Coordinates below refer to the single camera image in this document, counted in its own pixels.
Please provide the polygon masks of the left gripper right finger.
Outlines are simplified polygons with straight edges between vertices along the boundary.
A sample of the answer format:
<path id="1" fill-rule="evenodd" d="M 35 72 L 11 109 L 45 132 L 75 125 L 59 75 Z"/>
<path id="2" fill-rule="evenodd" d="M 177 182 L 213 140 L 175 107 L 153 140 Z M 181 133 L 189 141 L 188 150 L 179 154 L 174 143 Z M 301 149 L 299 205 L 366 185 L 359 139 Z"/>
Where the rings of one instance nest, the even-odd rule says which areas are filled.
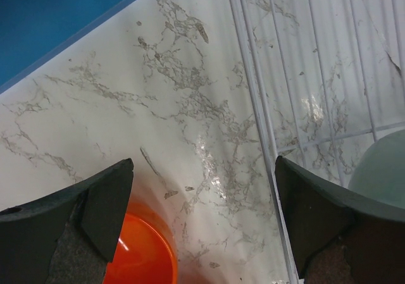
<path id="1" fill-rule="evenodd" d="M 279 156 L 275 177 L 305 283 L 404 283 L 404 210 L 324 180 Z"/>

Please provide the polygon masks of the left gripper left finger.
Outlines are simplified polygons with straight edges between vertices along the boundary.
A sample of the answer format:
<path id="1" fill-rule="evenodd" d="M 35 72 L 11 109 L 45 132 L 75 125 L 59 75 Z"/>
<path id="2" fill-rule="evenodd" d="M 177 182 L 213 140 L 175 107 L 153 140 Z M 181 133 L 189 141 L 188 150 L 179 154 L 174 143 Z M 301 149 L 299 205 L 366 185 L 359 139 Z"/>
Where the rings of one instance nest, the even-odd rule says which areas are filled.
<path id="1" fill-rule="evenodd" d="M 121 160 L 1 211 L 1 283 L 102 283 L 128 206 L 134 164 Z"/>

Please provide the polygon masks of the orange bowl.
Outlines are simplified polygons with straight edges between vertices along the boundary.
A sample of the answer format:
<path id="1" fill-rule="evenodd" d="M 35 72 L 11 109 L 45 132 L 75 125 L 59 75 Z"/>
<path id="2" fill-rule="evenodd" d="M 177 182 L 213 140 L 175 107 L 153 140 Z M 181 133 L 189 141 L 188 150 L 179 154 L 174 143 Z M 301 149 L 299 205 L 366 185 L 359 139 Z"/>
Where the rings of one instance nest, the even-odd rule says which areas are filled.
<path id="1" fill-rule="evenodd" d="M 113 261 L 104 283 L 176 283 L 177 248 L 173 233 L 159 214 L 131 201 Z"/>

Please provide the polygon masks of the pale green ceramic bowl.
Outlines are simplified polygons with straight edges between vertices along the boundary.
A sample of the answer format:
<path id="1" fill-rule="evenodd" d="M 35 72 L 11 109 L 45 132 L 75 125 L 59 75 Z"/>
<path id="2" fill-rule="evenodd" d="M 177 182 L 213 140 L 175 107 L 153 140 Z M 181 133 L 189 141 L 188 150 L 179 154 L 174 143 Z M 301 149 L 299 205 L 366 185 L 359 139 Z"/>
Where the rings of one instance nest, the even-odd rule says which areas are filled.
<path id="1" fill-rule="evenodd" d="M 404 208 L 404 130 L 384 136 L 363 154 L 348 189 Z"/>

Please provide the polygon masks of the white wire dish rack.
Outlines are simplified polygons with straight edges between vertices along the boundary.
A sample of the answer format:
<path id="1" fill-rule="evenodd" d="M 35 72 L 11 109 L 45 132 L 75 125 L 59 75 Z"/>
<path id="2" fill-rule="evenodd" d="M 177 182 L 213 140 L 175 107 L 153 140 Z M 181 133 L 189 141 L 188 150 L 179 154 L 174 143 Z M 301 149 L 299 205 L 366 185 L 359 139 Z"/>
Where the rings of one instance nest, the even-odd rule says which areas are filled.
<path id="1" fill-rule="evenodd" d="M 228 167 L 256 222 L 240 283 L 296 283 L 275 160 L 347 187 L 370 145 L 404 127 L 404 0 L 229 0 L 258 138 Z"/>

